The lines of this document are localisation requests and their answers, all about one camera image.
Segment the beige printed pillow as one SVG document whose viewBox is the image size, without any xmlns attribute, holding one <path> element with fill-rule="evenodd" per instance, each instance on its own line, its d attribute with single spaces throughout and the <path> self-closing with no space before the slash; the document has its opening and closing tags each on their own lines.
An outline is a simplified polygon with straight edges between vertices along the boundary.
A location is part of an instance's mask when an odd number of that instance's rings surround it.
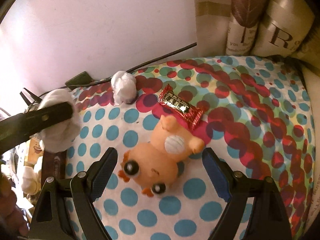
<svg viewBox="0 0 320 240">
<path fill-rule="evenodd" d="M 304 0 L 232 0 L 226 54 L 289 56 L 314 19 Z"/>
</svg>

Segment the black power adapter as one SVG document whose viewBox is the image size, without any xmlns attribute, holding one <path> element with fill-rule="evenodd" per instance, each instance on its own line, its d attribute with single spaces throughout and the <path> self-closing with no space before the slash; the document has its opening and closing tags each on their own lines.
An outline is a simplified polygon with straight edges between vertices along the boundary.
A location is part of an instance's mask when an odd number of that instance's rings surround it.
<svg viewBox="0 0 320 240">
<path fill-rule="evenodd" d="M 74 76 L 73 78 L 69 79 L 65 82 L 65 85 L 68 87 L 79 87 L 82 85 L 88 85 L 92 83 L 94 80 L 88 74 L 88 72 L 83 71 L 80 74 Z"/>
</svg>

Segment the polka dot bed sheet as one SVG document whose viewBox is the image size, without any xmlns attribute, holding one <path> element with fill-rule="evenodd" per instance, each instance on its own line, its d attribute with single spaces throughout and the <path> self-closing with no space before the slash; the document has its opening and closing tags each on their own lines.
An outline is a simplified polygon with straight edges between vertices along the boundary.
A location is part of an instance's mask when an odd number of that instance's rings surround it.
<svg viewBox="0 0 320 240">
<path fill-rule="evenodd" d="M 315 126 L 301 68 L 292 59 L 198 57 L 135 72 L 138 98 L 116 106 L 109 83 L 77 88 L 80 134 L 67 151 L 72 178 L 114 147 L 119 159 L 148 142 L 162 115 L 158 103 L 170 85 L 204 114 L 194 129 L 207 147 L 249 178 L 274 179 L 299 239 L 308 217 L 316 159 Z M 178 179 L 161 196 L 148 197 L 134 181 L 113 172 L 94 207 L 112 239 L 207 239 L 225 206 L 200 153 L 178 163 Z"/>
</svg>

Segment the striped beige pillow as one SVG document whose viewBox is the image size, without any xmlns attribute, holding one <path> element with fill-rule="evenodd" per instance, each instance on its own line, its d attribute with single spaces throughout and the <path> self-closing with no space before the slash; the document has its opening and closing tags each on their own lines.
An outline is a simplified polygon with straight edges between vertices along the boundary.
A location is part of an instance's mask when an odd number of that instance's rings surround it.
<svg viewBox="0 0 320 240">
<path fill-rule="evenodd" d="M 194 4 L 198 55 L 225 55 L 231 0 L 194 0 Z"/>
</svg>

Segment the orange toy figure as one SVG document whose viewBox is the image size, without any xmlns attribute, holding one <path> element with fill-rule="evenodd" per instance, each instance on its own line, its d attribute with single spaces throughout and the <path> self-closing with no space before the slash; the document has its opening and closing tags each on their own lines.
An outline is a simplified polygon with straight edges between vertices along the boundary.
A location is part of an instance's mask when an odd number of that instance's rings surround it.
<svg viewBox="0 0 320 240">
<path fill-rule="evenodd" d="M 173 115 L 161 116 L 149 142 L 124 153 L 118 177 L 135 181 L 148 197 L 164 194 L 178 178 L 178 163 L 200 153 L 205 143 L 192 135 Z"/>
</svg>

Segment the black wifi router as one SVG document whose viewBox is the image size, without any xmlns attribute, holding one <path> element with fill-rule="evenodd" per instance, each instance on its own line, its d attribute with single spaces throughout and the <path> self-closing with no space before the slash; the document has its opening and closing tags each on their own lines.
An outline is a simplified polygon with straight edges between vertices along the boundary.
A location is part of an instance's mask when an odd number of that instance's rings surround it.
<svg viewBox="0 0 320 240">
<path fill-rule="evenodd" d="M 33 92 L 30 90 L 23 88 L 20 91 L 20 96 L 23 99 L 23 101 L 27 104 L 27 106 L 31 106 L 34 103 L 41 103 L 42 99 L 39 96 L 36 96 Z"/>
</svg>

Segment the red candy wrapper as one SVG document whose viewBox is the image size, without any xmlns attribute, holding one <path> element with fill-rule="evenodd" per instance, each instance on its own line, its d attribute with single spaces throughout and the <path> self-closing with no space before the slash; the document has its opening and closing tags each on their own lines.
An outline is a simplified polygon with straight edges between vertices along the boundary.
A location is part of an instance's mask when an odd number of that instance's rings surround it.
<svg viewBox="0 0 320 240">
<path fill-rule="evenodd" d="M 171 85 L 167 84 L 161 91 L 158 102 L 160 105 L 174 110 L 187 124 L 189 129 L 194 130 L 200 122 L 204 110 L 186 102 L 173 92 Z"/>
</svg>

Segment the large white sock ball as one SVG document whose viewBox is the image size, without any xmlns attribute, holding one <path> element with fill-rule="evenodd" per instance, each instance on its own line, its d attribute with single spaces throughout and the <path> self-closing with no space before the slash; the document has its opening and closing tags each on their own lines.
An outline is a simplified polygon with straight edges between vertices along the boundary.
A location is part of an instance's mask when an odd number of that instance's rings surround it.
<svg viewBox="0 0 320 240">
<path fill-rule="evenodd" d="M 64 122 L 50 126 L 39 133 L 44 144 L 44 149 L 50 153 L 63 152 L 70 148 L 72 140 L 74 140 L 81 131 L 80 115 L 67 89 L 56 89 L 49 92 L 39 104 L 38 109 L 62 102 L 71 104 L 73 109 L 72 117 Z"/>
</svg>

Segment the small white sock ball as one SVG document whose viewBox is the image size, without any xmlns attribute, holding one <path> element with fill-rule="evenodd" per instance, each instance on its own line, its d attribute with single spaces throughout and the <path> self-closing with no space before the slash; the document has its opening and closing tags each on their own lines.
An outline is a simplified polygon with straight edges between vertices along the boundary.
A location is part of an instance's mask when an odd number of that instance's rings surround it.
<svg viewBox="0 0 320 240">
<path fill-rule="evenodd" d="M 111 88 L 115 105 L 133 103 L 137 97 L 136 78 L 126 71 L 118 71 L 112 76 Z"/>
</svg>

